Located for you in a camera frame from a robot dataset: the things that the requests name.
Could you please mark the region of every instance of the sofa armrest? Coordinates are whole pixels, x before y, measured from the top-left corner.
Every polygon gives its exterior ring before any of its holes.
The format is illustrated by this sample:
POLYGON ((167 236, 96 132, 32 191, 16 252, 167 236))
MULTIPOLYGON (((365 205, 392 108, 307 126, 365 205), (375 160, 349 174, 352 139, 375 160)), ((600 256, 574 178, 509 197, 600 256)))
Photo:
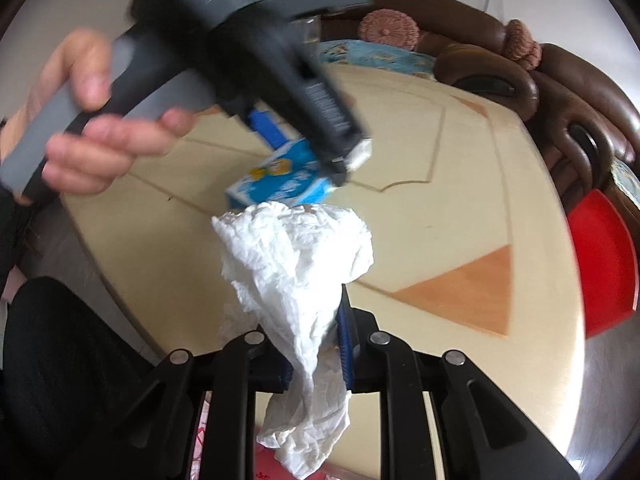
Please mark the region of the sofa armrest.
POLYGON ((532 73, 540 105, 530 131, 536 143, 551 142, 567 158, 584 193, 601 188, 614 158, 612 133, 599 113, 568 88, 542 73, 532 73))
POLYGON ((599 68, 564 48, 544 43, 542 61, 536 71, 558 81, 591 105, 626 137, 634 154, 640 154, 640 112, 623 90, 599 68))
POLYGON ((459 44, 436 58, 436 79, 495 101, 528 121, 538 109, 538 88, 522 67, 484 48, 459 44))

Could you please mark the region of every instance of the round table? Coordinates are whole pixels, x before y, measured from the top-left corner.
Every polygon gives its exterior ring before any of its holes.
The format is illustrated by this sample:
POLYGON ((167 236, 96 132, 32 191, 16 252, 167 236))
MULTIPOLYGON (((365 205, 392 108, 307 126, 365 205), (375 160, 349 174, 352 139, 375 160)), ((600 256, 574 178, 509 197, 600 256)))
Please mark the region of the round table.
MULTIPOLYGON (((519 118, 414 76, 329 67, 374 155, 328 202, 370 227, 375 263, 351 303, 414 349, 465 352, 565 452, 584 359, 574 249, 551 179, 519 118)), ((165 351, 219 348, 224 189, 268 149, 236 119, 200 118, 164 158, 91 198, 65 197, 123 308, 165 351)), ((266 396, 258 400, 258 418, 266 396)), ((378 396, 354 396, 331 461, 376 478, 378 396)))

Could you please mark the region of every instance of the handheld tool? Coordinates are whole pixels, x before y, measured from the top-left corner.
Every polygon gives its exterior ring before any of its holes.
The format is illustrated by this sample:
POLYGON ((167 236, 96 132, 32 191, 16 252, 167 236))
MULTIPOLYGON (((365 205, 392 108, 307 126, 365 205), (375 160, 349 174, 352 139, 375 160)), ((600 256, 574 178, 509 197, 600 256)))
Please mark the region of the handheld tool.
MULTIPOLYGON (((352 308, 336 316, 343 377, 354 394, 380 393, 382 480, 435 480, 436 435, 447 480, 578 480, 540 430, 458 350, 411 349, 352 308), (423 392, 435 417, 430 429, 423 392)), ((56 476, 81 480, 188 478, 206 391, 212 391, 200 480, 254 480, 255 393, 282 393, 284 357, 260 331, 221 351, 171 352, 56 476)))
POLYGON ((80 134, 96 115, 157 119, 174 106, 218 104, 254 124, 265 102, 304 136, 325 174, 345 183, 364 134, 334 85, 289 22, 369 0, 133 0, 136 24, 113 43, 111 98, 83 112, 66 83, 28 126, 0 167, 0 184, 32 200, 50 192, 41 179, 45 145, 56 132, 80 134))

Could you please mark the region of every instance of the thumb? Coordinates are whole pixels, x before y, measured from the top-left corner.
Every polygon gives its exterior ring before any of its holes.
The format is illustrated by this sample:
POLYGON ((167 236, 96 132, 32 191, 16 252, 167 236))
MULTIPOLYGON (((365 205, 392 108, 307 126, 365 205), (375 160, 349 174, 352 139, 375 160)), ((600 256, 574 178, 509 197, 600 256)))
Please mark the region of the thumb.
POLYGON ((98 32, 76 28, 53 51, 31 88, 26 106, 31 121, 53 94, 71 80, 78 104, 93 111, 110 97, 111 45, 98 32))

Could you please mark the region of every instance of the blue box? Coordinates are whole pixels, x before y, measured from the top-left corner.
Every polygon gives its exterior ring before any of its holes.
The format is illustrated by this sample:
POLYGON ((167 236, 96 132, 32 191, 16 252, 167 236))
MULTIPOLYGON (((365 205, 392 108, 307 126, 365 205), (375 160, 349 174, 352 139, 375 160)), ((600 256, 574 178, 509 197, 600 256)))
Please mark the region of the blue box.
POLYGON ((320 203, 335 189, 319 174, 319 164, 306 139, 290 140, 273 152, 248 175, 226 191, 231 209, 244 209, 260 202, 282 202, 289 207, 320 203))

